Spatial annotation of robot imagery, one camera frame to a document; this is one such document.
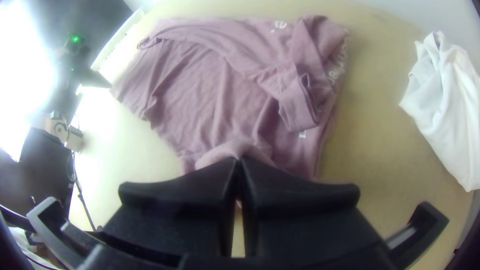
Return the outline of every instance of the black wire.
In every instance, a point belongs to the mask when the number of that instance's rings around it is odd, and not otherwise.
[[[30,261],[34,262],[35,264],[37,264],[37,265],[39,265],[39,266],[41,266],[41,267],[43,267],[43,268],[45,268],[45,269],[58,270],[58,268],[52,268],[52,267],[46,266],[46,265],[44,265],[44,264],[41,264],[41,263],[39,263],[38,261],[30,258],[30,257],[27,256],[27,255],[25,255],[25,257],[26,257],[27,259],[29,259]]]
[[[70,170],[69,170],[70,159],[71,159],[73,177],[70,175]],[[77,177],[77,170],[75,170],[75,152],[74,151],[72,151],[71,155],[68,156],[67,158],[67,174],[68,174],[68,178],[71,181],[73,181],[73,183],[76,184],[76,187],[78,188],[78,199],[80,199],[80,202],[83,205],[83,209],[85,210],[85,214],[86,214],[86,217],[88,218],[88,222],[90,223],[91,229],[95,231],[94,221],[92,220],[92,217],[90,216],[89,210],[87,208],[87,204],[85,203],[84,195],[82,193],[82,187],[80,186],[79,178]]]

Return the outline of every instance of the white cloth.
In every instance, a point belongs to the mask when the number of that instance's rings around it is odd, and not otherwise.
[[[25,230],[23,230],[21,228],[17,228],[17,227],[8,227],[8,229],[10,229],[11,235],[13,236],[13,238],[15,239],[15,241],[17,242],[18,246],[20,247],[23,254],[25,254],[25,256],[27,256],[31,260],[34,260],[37,263],[40,263],[40,264],[42,264],[46,267],[49,267],[51,269],[58,269],[57,267],[55,267],[55,265],[51,264],[50,262],[48,262],[44,258],[42,258],[42,257],[40,257],[37,254],[32,252],[32,250],[35,250],[36,247],[29,245],[29,241],[27,240],[27,237],[25,236]],[[28,260],[28,262],[31,264],[33,269],[35,269],[35,270],[45,270],[45,269],[47,269],[45,267],[42,267],[42,266],[32,262],[31,260]]]
[[[400,102],[445,168],[480,189],[480,78],[467,52],[442,32],[415,42],[418,61]]]

